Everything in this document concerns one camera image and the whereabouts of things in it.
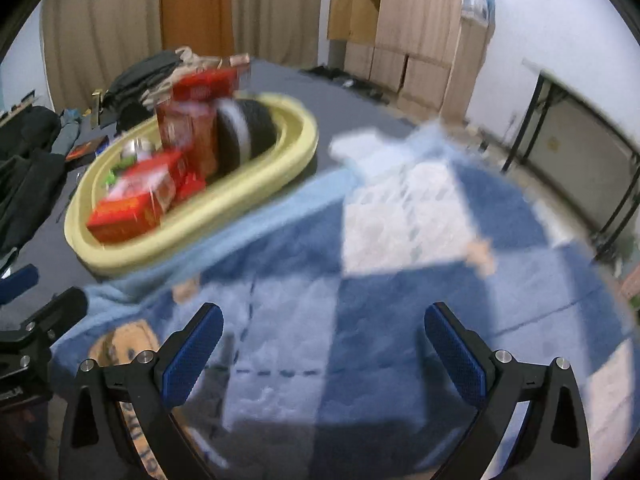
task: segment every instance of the white wall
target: white wall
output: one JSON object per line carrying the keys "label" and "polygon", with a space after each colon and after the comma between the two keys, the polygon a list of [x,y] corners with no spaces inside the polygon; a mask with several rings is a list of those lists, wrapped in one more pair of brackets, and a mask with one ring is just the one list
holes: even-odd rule
{"label": "white wall", "polygon": [[509,142],[553,73],[640,146],[640,46],[609,0],[496,0],[495,33],[467,110]]}
{"label": "white wall", "polygon": [[344,53],[347,48],[346,41],[328,40],[329,8],[331,0],[320,0],[320,22],[318,27],[318,65],[327,65],[332,68],[342,68],[344,65]]}
{"label": "white wall", "polygon": [[42,55],[40,13],[42,2],[28,17],[0,64],[0,86],[6,108],[18,104],[35,89],[36,104],[53,110]]}

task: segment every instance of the blue gripper pad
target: blue gripper pad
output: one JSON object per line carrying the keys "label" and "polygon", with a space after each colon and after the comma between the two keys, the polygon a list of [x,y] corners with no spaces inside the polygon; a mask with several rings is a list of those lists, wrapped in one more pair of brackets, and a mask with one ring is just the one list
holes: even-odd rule
{"label": "blue gripper pad", "polygon": [[220,307],[205,303],[187,326],[170,336],[182,344],[162,374],[162,403],[167,409],[184,404],[222,336],[224,320]]}
{"label": "blue gripper pad", "polygon": [[29,264],[16,270],[4,280],[0,279],[0,305],[10,303],[22,293],[38,284],[38,269]]}
{"label": "blue gripper pad", "polygon": [[450,315],[453,317],[452,320],[447,319],[436,304],[431,304],[424,313],[424,331],[460,397],[467,404],[479,409],[484,405],[487,393],[486,376],[466,346],[463,335],[458,333],[459,330],[464,330],[464,327],[453,314]]}

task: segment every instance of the white patch on blanket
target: white patch on blanket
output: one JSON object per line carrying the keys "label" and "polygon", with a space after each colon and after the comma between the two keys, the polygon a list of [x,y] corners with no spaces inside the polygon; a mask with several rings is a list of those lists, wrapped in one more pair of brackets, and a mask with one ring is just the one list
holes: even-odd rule
{"label": "white patch on blanket", "polygon": [[344,206],[344,274],[465,260],[478,236],[446,162],[428,161],[363,187]]}
{"label": "white patch on blanket", "polygon": [[362,128],[335,136],[329,145],[329,156],[350,165],[365,182],[418,162],[417,153],[404,140],[388,137],[377,128]]}
{"label": "white patch on blanket", "polygon": [[574,240],[574,231],[542,200],[534,200],[530,205],[533,214],[545,230],[551,247],[566,245]]}
{"label": "white patch on blanket", "polygon": [[634,383],[633,344],[625,339],[587,382],[585,412],[593,479],[604,478],[629,444]]}

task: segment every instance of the metal screw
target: metal screw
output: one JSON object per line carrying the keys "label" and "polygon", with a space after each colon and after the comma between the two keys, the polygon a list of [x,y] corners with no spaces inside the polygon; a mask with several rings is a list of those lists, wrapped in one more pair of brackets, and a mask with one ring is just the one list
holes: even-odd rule
{"label": "metal screw", "polygon": [[95,361],[93,359],[85,359],[80,363],[80,369],[83,372],[88,372],[89,370],[91,370],[91,368],[94,367],[94,363]]}
{"label": "metal screw", "polygon": [[559,357],[558,359],[556,359],[556,364],[561,367],[562,370],[568,370],[569,366],[571,366],[569,359],[565,359],[564,357]]}
{"label": "metal screw", "polygon": [[509,363],[511,362],[511,359],[513,359],[512,355],[506,350],[498,350],[495,353],[495,358],[501,363]]}
{"label": "metal screw", "polygon": [[154,353],[151,350],[143,350],[138,354],[138,357],[136,359],[138,359],[139,363],[142,363],[144,365],[151,361],[153,358]]}

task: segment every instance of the plastic bag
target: plastic bag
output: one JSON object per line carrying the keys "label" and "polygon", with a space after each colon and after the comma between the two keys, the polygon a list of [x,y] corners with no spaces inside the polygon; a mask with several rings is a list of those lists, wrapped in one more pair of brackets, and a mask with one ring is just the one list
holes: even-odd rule
{"label": "plastic bag", "polygon": [[462,17],[488,27],[494,16],[494,0],[462,0]]}

